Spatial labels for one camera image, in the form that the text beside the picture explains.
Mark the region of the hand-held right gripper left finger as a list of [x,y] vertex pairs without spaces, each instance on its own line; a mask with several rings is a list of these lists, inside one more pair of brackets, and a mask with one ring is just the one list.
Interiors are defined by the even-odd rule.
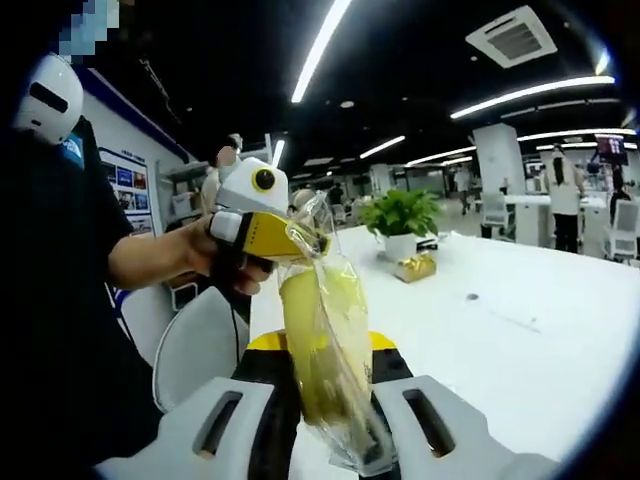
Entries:
[[286,335],[263,334],[231,377],[164,415],[151,444],[95,469],[103,479],[286,479],[301,410]]

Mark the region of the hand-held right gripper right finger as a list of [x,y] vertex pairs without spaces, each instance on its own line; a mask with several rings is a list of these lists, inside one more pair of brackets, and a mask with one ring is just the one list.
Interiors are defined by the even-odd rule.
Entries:
[[556,461],[517,453],[489,432],[486,416],[429,375],[412,373],[384,335],[349,341],[372,413],[350,468],[362,479],[550,479]]

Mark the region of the person's left hand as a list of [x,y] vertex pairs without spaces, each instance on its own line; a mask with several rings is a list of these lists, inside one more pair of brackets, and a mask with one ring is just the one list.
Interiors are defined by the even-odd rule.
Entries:
[[186,226],[189,267],[207,276],[217,286],[230,287],[244,295],[255,295],[269,279],[274,264],[234,249],[211,234],[215,214]]

